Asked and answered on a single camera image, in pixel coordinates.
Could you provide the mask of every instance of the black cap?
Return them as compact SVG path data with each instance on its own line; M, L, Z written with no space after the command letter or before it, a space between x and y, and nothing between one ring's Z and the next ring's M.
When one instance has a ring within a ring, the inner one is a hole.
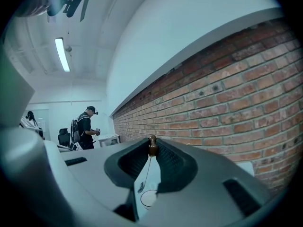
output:
M88 106L86 110L88 110L88 109L93 111L94 113L96 112L96 109L94 106Z

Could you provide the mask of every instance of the backpack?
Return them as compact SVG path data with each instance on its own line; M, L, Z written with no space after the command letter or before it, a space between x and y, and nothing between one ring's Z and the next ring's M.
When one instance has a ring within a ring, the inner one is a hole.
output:
M82 115L81 117L78 117L76 120L73 119L71 121L71 142L73 144L77 143L80 141L80 134L79 134L79 128L78 128L78 122L82 119L86 119L86 118L89 118L87 115Z

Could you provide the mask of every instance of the brick wall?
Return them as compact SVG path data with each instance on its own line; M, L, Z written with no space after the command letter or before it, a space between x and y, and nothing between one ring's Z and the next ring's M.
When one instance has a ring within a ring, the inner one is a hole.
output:
M114 114L121 141L155 134L252 161L274 192L303 150L303 60L282 20L245 29L188 58Z

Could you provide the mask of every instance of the man wearing black cap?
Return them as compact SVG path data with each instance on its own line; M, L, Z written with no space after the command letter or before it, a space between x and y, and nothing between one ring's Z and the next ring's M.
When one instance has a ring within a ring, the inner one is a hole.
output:
M99 132L91 129L90 118L96 113L96 109L93 106L88 106L84 113L80 114L77 119L80 141L79 144L82 149L93 149L92 135L99 135Z

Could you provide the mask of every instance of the fluorescent light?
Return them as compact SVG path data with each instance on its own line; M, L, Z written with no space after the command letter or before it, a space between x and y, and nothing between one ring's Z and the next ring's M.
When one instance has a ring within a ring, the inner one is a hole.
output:
M64 50L64 45L63 45L63 38L56 38L55 43L56 43L57 52L58 52L63 70L64 71L70 71L70 67L68 66L66 55L65 55L65 50Z

